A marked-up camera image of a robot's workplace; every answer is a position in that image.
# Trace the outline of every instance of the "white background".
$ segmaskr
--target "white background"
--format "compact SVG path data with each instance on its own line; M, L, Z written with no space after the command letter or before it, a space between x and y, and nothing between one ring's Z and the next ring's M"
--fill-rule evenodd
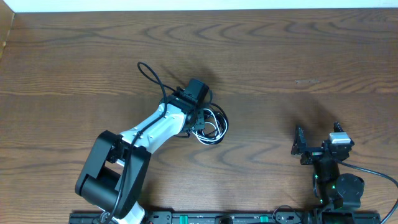
M398 7L398 0L4 0L14 12Z

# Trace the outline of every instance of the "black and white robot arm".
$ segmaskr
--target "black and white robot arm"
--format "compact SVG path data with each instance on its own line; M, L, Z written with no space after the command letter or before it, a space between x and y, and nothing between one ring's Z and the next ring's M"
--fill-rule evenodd
M75 192L105 211L104 217L100 218L101 223L140 224L145 211L137 199L149 160L166 140L178 133L193 132L201 136L203 144L222 141L228 129L228 119L224 111L211 102L212 96L210 101L205 101L208 93L211 94L207 85L190 80L186 89L177 87L161 100L155 113L134 128L120 134L104 131L98 136L78 178ZM205 134L205 124L213 119L215 130ZM106 167L106 161L123 166L122 175Z

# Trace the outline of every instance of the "green clip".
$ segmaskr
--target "green clip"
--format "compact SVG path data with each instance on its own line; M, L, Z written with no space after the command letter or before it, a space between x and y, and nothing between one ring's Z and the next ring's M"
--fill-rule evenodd
M260 217L260 222L268 222L268 217L267 216Z
M180 224L188 224L188 215L180 216Z

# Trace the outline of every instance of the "wooden surface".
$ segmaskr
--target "wooden surface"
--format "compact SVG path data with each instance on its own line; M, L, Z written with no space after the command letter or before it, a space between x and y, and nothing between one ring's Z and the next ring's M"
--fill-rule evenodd
M3 48L6 46L6 40L11 29L13 19L14 12L3 0L0 0L0 60Z
M398 9L18 14L0 64L0 222L66 223L96 210L74 185L100 132L154 112L160 89L199 78L230 120L222 144L167 141L141 204L175 210L310 208L311 166L290 155L294 127L319 145L338 120L348 162L398 178ZM397 197L365 182L363 210ZM398 223L395 214L390 223Z

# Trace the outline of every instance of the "wooden table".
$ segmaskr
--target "wooden table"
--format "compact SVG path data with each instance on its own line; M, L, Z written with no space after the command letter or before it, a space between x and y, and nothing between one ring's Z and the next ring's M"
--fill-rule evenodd
M222 144L167 141L140 203L174 210L311 208L311 166L290 155L302 124L319 146L338 120L348 162L398 178L398 9L18 14L0 63L0 222L66 223L96 210L74 185L100 132L152 114L159 86L203 80L230 120ZM362 210L397 198L365 182ZM398 223L395 214L390 223Z

